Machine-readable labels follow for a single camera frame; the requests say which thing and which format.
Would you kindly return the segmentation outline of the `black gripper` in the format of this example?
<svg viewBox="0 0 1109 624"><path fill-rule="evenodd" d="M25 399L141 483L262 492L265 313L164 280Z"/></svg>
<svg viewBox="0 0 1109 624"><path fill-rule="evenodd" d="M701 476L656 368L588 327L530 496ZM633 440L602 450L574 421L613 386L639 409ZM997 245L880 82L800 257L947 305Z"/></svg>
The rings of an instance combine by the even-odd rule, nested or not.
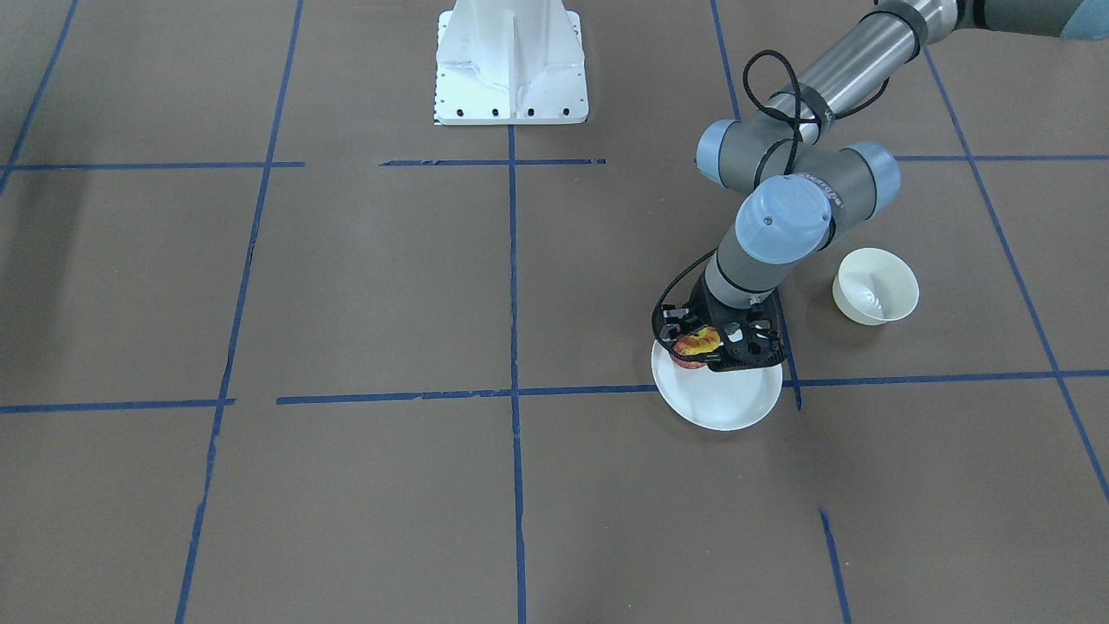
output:
<svg viewBox="0 0 1109 624"><path fill-rule="evenodd" d="M686 307L657 304L651 313L653 340L661 345L671 359L680 364L704 364L698 352L678 351L678 344L702 328L718 333L716 350L709 352L710 371L723 374L757 368L776 367L787 359L784 340L775 325L775 301L769 293L754 296L755 301L742 296L732 305L713 296L709 285L693 285Z"/></svg>

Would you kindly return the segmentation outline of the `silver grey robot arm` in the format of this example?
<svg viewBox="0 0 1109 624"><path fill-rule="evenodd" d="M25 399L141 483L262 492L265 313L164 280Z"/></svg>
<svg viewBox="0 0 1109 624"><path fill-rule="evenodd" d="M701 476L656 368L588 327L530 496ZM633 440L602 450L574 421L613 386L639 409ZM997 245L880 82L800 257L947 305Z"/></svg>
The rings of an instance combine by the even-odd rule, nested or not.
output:
<svg viewBox="0 0 1109 624"><path fill-rule="evenodd" d="M688 300L658 299L651 328L678 367L725 374L787 358L773 294L801 260L836 244L898 196L902 173L872 142L820 147L835 124L859 114L899 68L958 30L1070 41L1106 39L1105 1L875 1L803 70L775 49L741 73L754 106L718 120L696 143L696 168L743 194L736 218L700 270Z"/></svg>

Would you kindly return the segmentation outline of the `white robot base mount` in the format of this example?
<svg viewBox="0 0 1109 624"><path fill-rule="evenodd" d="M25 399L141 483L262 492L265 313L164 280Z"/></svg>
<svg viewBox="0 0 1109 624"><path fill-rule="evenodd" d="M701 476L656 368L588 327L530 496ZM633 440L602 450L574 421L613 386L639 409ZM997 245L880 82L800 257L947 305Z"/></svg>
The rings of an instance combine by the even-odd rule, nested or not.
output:
<svg viewBox="0 0 1109 624"><path fill-rule="evenodd" d="M589 114L582 23L562 1L457 1L438 16L436 123L581 124Z"/></svg>

